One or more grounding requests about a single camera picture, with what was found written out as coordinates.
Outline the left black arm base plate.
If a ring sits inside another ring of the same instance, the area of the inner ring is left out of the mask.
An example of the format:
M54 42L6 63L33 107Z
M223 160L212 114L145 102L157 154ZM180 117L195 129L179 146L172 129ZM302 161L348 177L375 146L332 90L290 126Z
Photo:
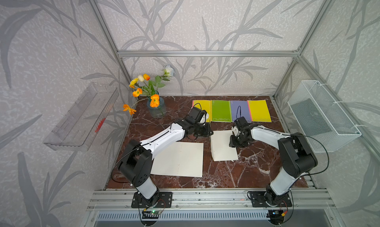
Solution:
M131 207L138 208L171 208L173 192L157 191L151 198L145 198L141 193L135 192Z

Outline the glass vase with flowers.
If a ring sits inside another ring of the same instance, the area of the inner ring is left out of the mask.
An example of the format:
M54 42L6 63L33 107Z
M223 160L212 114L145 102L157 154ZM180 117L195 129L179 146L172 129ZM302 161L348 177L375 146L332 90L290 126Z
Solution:
M164 101L159 95L158 89L165 87L164 82L169 82L174 76L174 69L170 65L166 65L163 68L162 75L155 76L153 79L148 74L138 75L132 79L129 87L133 90L132 96L134 98L145 97L138 99L134 105L123 105L123 111L128 112L130 115L136 113L136 109L133 108L139 101L147 100L147 107L154 112L157 112L158 118L164 116Z

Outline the yellow notebook pink spine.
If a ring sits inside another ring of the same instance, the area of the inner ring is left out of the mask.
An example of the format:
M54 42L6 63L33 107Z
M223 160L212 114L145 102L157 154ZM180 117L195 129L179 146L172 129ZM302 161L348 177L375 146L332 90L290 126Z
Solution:
M248 107L252 122L272 122L266 100L248 101Z

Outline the brown slotted spatula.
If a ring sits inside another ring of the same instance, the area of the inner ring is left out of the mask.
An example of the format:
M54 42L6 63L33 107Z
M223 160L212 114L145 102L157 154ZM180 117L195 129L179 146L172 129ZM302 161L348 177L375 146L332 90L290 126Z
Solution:
M127 181L127 179L122 174L120 174L120 173L114 173L113 174L113 178L116 181L121 181L121 182Z

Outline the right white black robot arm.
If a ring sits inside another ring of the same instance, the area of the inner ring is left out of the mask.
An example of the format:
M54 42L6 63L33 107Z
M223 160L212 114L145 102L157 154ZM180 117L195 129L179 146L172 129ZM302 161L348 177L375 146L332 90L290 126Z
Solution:
M245 127L232 126L230 147L247 147L256 141L276 148L280 154L280 172L266 187L266 192L273 197L287 194L302 175L318 165L306 136L301 133L281 133L252 124Z

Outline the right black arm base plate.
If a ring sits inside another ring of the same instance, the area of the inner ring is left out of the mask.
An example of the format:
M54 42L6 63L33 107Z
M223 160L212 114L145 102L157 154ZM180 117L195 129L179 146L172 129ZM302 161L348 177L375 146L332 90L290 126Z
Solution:
M248 191L248 199L252 207L292 207L293 202L289 192L283 195L276 195L268 191Z

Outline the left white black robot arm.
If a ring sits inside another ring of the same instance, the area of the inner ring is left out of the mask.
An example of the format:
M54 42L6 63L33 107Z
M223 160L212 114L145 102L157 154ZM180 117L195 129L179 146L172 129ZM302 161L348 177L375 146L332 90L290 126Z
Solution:
M159 190L150 175L154 158L175 142L189 135L210 137L213 135L210 123L191 124L179 119L153 137L136 141L130 140L116 169L138 190L144 200L156 200Z

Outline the purple notebook green spine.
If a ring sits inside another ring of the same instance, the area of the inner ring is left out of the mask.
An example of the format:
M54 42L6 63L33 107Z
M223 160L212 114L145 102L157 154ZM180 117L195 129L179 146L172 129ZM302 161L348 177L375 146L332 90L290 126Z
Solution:
M230 101L230 106L233 122L240 117L244 117L248 123L252 122L250 109L247 101L232 100Z

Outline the clear plastic wall tray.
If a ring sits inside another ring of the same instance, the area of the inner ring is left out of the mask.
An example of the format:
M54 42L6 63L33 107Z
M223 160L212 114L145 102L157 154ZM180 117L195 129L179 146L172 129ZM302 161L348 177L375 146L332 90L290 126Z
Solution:
M118 96L118 88L91 82L43 144L53 150L88 151Z

